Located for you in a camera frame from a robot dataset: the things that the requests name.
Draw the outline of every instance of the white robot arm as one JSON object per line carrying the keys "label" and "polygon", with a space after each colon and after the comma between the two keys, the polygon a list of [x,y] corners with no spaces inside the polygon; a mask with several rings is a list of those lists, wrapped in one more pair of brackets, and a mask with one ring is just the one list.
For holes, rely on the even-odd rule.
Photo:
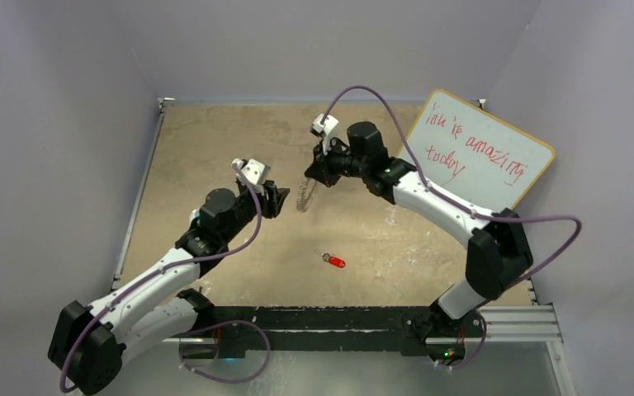
{"label": "white robot arm", "polygon": [[[494,300],[533,263],[521,224],[478,219],[427,191],[436,186],[422,183],[414,165],[388,155],[381,133],[368,121],[347,129],[348,145],[335,137],[338,122],[319,115],[312,134],[322,140],[313,149],[313,162],[305,176],[327,187],[340,177],[358,177],[375,196],[421,215],[452,235],[467,249],[466,277],[447,290],[432,305],[432,325],[445,328],[468,312]],[[512,210],[501,213],[473,205],[450,191],[438,188],[448,198],[463,204],[472,213],[489,217],[518,217]]]}
{"label": "white robot arm", "polygon": [[198,291],[184,290],[169,304],[158,304],[217,266],[230,254],[229,242],[255,217],[281,213],[290,190],[267,180],[269,166],[254,159],[233,165],[243,175],[236,181],[238,196],[226,188],[211,191],[192,212],[189,229],[147,271],[88,306],[74,301],[59,314],[48,357],[84,394],[105,388],[123,365],[155,343],[192,330],[204,309]]}

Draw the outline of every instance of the whiteboard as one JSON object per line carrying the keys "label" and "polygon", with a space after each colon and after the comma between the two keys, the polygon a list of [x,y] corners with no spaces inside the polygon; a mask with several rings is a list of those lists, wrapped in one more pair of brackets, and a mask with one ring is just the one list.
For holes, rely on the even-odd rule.
{"label": "whiteboard", "polygon": [[[495,211],[516,206],[556,155],[550,145],[444,90],[431,94],[407,143],[432,182]],[[404,147],[400,158],[412,162]]]}

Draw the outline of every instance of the white wall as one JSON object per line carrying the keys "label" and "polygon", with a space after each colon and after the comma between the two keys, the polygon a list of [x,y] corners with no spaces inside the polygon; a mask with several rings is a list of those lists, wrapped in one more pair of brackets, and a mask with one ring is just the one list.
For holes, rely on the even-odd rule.
{"label": "white wall", "polygon": [[[634,394],[634,2],[541,2],[489,105],[557,150],[519,210],[585,222],[535,279],[557,308],[580,394]],[[536,257],[569,228],[529,227]]]}
{"label": "white wall", "polygon": [[156,100],[101,0],[0,0],[0,394],[59,394],[59,310],[110,287]]}
{"label": "white wall", "polygon": [[112,0],[157,95],[209,101],[486,97],[539,2]]}

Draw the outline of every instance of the red marker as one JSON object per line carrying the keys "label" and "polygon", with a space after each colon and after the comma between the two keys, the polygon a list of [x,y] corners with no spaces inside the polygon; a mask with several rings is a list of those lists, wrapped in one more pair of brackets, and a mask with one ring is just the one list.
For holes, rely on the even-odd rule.
{"label": "red marker", "polygon": [[344,268],[346,266],[346,262],[344,260],[338,257],[332,256],[329,253],[322,253],[322,260],[338,268]]}

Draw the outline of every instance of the purple cable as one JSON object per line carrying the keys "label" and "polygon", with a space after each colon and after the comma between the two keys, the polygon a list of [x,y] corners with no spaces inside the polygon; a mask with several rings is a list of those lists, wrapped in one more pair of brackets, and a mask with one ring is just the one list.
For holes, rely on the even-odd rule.
{"label": "purple cable", "polygon": [[229,379],[229,378],[222,378],[222,377],[216,377],[214,375],[210,375],[207,373],[204,373],[196,368],[194,368],[193,366],[189,365],[188,363],[186,363],[185,360],[183,360],[183,354],[181,353],[181,346],[179,345],[178,347],[178,359],[181,361],[181,366],[183,366],[184,369],[191,371],[193,374],[198,374],[200,376],[203,376],[209,380],[213,380],[216,382],[221,382],[222,384],[241,384],[243,382],[247,382],[247,381],[251,381],[254,378],[258,377],[261,373],[263,373],[263,371],[266,369],[266,367],[268,366],[268,360],[269,357],[271,355],[271,344],[268,342],[268,336],[266,335],[266,333],[256,324],[251,323],[251,322],[247,322],[246,320],[228,320],[227,322],[222,322],[222,323],[217,323],[214,324],[212,326],[209,326],[207,328],[202,328],[200,330],[193,330],[192,332],[187,332],[184,333],[184,336],[193,336],[193,335],[199,335],[202,334],[204,332],[207,332],[209,330],[214,330],[216,328],[221,328],[223,326],[226,326],[228,324],[243,324],[246,326],[249,326],[251,328],[253,328],[254,330],[256,330],[259,334],[261,334],[261,338],[263,338],[263,342],[266,343],[266,358],[263,360],[263,363],[261,364],[261,367],[258,368],[258,370],[256,370],[253,374],[243,377],[243,378],[238,378],[238,379]]}
{"label": "purple cable", "polygon": [[[228,252],[215,254],[214,256],[195,257],[195,258],[189,258],[187,260],[181,260],[181,261],[178,261],[178,262],[170,262],[169,264],[167,264],[166,266],[163,267],[164,271],[166,271],[168,269],[171,269],[171,268],[174,268],[174,267],[177,267],[177,266],[183,266],[183,265],[186,265],[186,264],[195,264],[195,263],[198,263],[198,262],[207,262],[207,261],[210,261],[210,260],[217,260],[218,258],[224,258],[224,257],[230,256],[230,255],[235,254],[237,252],[241,252],[247,246],[249,246],[249,244],[251,244],[254,241],[254,239],[256,239],[256,237],[258,235],[258,232],[261,229],[261,213],[262,213],[262,211],[261,211],[261,202],[258,200],[258,196],[256,195],[256,191],[254,191],[254,189],[251,188],[250,183],[248,182],[246,177],[244,177],[244,174],[241,172],[241,169],[236,168],[234,164],[232,165],[232,168],[239,175],[239,180],[241,180],[241,182],[245,186],[247,186],[247,188],[249,190],[249,194],[251,194],[251,196],[252,196],[254,207],[256,208],[256,227],[254,228],[254,231],[253,231],[251,237],[249,237],[249,239],[247,239],[246,242],[242,243],[237,248],[229,250]],[[139,289],[142,285],[144,285],[145,283],[147,283],[148,281],[153,279],[155,276],[160,275],[161,273],[162,273],[162,271],[160,271],[160,270],[152,271],[149,274],[147,274],[146,276],[144,276],[143,278],[137,280],[135,283],[130,285],[127,289],[125,289],[122,292],[120,292],[119,295],[117,295],[113,300],[111,300],[110,305],[108,305],[108,306],[104,307],[103,309],[101,309],[101,312],[99,312],[93,319],[91,319],[91,322],[89,322],[86,325],[86,327],[81,331],[81,333],[78,335],[76,341],[74,341],[74,344],[72,345],[71,349],[69,350],[69,353],[67,354],[66,359],[64,359],[64,364],[62,365],[62,374],[59,376],[59,390],[63,394],[68,394],[69,392],[72,392],[72,391],[74,391],[77,388],[76,385],[72,386],[71,388],[67,388],[67,373],[69,372],[69,368],[72,365],[72,360],[73,360],[73,357],[74,357],[74,354],[75,354],[76,350],[79,349],[79,347],[81,346],[81,344],[83,342],[83,339],[91,332],[91,330],[93,329],[93,326],[95,326],[96,323],[98,323],[101,320],[101,318],[103,316],[105,316],[107,313],[112,312],[113,310],[115,310],[116,305],[118,305],[125,297],[130,295],[130,293],[132,293],[133,291]],[[257,330],[264,337],[266,336],[266,334],[263,333],[263,331],[260,328],[257,327]]]}
{"label": "purple cable", "polygon": [[477,343],[477,347],[470,355],[466,355],[466,357],[463,358],[462,362],[458,363],[457,365],[450,366],[451,369],[461,369],[464,365],[467,365],[473,359],[475,359],[480,351],[482,351],[482,347],[485,344],[485,339],[487,339],[487,321],[482,316],[482,313],[480,313],[479,309],[475,310],[475,315],[477,315],[477,318],[480,320],[480,325],[482,326],[482,337],[480,337],[480,342]]}
{"label": "purple cable", "polygon": [[[426,180],[426,176],[424,175],[424,173],[422,171],[421,163],[419,163],[417,158],[414,156],[414,151],[412,150],[412,148],[407,143],[407,137],[405,136],[405,132],[402,130],[402,127],[400,126],[400,122],[397,120],[397,117],[395,116],[395,113],[392,111],[392,108],[387,103],[385,98],[380,93],[376,92],[376,90],[374,90],[373,88],[366,87],[364,85],[354,85],[352,87],[348,87],[348,88],[344,89],[343,91],[341,91],[334,98],[334,100],[331,103],[329,103],[329,106],[327,107],[327,111],[324,113],[324,116],[322,117],[322,121],[321,121],[322,124],[327,120],[327,116],[329,116],[329,113],[334,108],[334,106],[337,104],[338,100],[341,99],[341,97],[344,94],[346,94],[347,92],[352,91],[354,89],[362,89],[364,91],[368,91],[368,92],[372,93],[383,104],[383,106],[387,110],[388,114],[390,115],[390,118],[392,119],[392,122],[395,124],[395,128],[397,129],[397,133],[400,134],[400,139],[402,140],[402,144],[404,145],[405,149],[407,150],[407,153],[409,154],[409,156],[412,158],[412,162],[414,163],[414,166],[416,167],[417,173],[419,175],[419,180],[422,182],[422,184],[424,184],[427,187],[427,190],[429,192],[433,193],[438,198],[441,198],[442,200],[445,200],[447,203],[455,206],[459,210],[462,210],[465,213],[467,213],[467,214],[469,214],[469,215],[471,215],[473,217],[476,217],[477,219],[483,219],[483,220],[487,220],[487,221],[494,221],[494,222],[497,222],[497,223],[507,223],[507,224],[546,223],[546,222],[560,221],[560,220],[570,220],[570,221],[575,223],[575,231],[570,235],[569,238],[567,238],[567,240],[559,248],[557,248],[557,250],[555,250],[550,256],[548,256],[548,258],[543,260],[540,264],[535,266],[533,269],[531,269],[530,271],[528,271],[525,274],[521,275],[517,280],[515,280],[511,284],[511,286],[509,288],[511,288],[513,286],[516,286],[519,283],[525,281],[526,279],[529,279],[531,276],[537,274],[540,270],[545,268],[548,264],[550,264],[553,260],[555,260],[558,256],[560,256],[577,239],[577,237],[580,235],[580,231],[582,230],[582,222],[580,221],[580,219],[577,218],[577,216],[574,216],[574,215],[571,215],[571,214],[564,214],[564,215],[563,214],[559,214],[559,215],[537,216],[537,217],[527,217],[527,218],[509,218],[509,217],[488,216],[488,215],[484,215],[484,214],[479,214],[477,212],[473,212],[467,206],[461,204],[460,202],[458,202],[456,200],[453,200],[452,198],[446,196],[445,194],[441,193],[437,189],[433,188],[433,186]],[[480,306],[485,305],[488,302],[489,301],[485,301]],[[484,318],[482,318],[481,314],[479,314],[479,316],[480,316],[481,322],[483,323],[483,330],[484,331],[482,333],[482,337],[480,338],[480,343],[478,344],[478,346],[475,349],[475,351],[473,351],[473,353],[472,353],[472,357],[477,356],[477,354],[480,352],[480,349],[485,344],[485,339],[487,338],[487,324],[486,324],[486,321],[485,321]],[[464,360],[463,362],[461,362],[459,365],[456,365],[455,367],[456,368],[462,367],[462,366],[466,365],[467,362],[470,361],[470,360],[471,359]]]}

